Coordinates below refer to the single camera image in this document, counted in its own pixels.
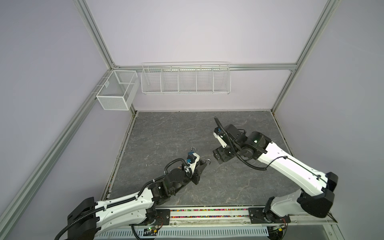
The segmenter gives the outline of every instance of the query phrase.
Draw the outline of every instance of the gray marble floor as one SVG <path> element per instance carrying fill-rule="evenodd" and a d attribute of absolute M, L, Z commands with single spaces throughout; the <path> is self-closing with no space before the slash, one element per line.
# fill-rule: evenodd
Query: gray marble floor
<path fill-rule="evenodd" d="M 214 116 L 224 126 L 232 123 L 245 129 L 247 134 L 259 131 L 286 150 L 270 112 L 139 113 L 110 199 L 138 191 L 148 180 L 161 176 L 168 162 L 186 158 L 192 146 L 196 147 L 201 159 L 211 159 L 211 164 L 205 168 L 198 185 L 189 183 L 165 203 L 167 206 L 264 205 L 271 196 L 299 189 L 273 168 L 257 171 L 236 158 L 219 165 L 212 153 L 220 146 L 213 136 Z M 258 165 L 260 162 L 252 160 L 250 163 Z"/>

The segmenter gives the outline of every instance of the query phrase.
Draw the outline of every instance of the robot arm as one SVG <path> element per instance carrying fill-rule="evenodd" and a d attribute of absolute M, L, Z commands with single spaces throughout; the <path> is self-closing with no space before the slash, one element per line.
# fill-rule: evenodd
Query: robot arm
<path fill-rule="evenodd" d="M 267 166 L 250 165 L 254 169 L 266 170 L 268 167 L 273 167 L 301 188 L 283 197 L 270 198 L 263 211 L 264 220 L 273 222 L 277 218 L 299 212 L 326 217 L 333 204 L 333 191 L 338 181 L 336 174 L 332 172 L 325 174 L 311 168 L 282 150 L 260 132 L 252 132 L 247 137 L 245 132 L 241 132 L 234 125 L 223 127 L 217 118 L 215 121 L 218 127 L 214 130 L 214 136 L 221 147 L 214 150 L 214 156 L 220 164 L 235 156 L 247 165 L 250 165 L 248 160 L 257 159 Z"/>
<path fill-rule="evenodd" d="M 176 162 L 181 162 L 181 167 L 168 173 L 168 167 Z M 155 206 L 168 201 L 189 182 L 197 185 L 206 166 L 207 163 L 191 149 L 186 160 L 179 158 L 168 163 L 163 176 L 147 182 L 138 192 L 106 201 L 94 202 L 93 197 L 85 199 L 68 215 L 68 226 L 55 240 L 66 231 L 68 240 L 92 240 L 105 231 L 124 225 L 155 225 L 158 217 Z M 156 229 L 151 231 L 150 234 L 156 233 Z"/>

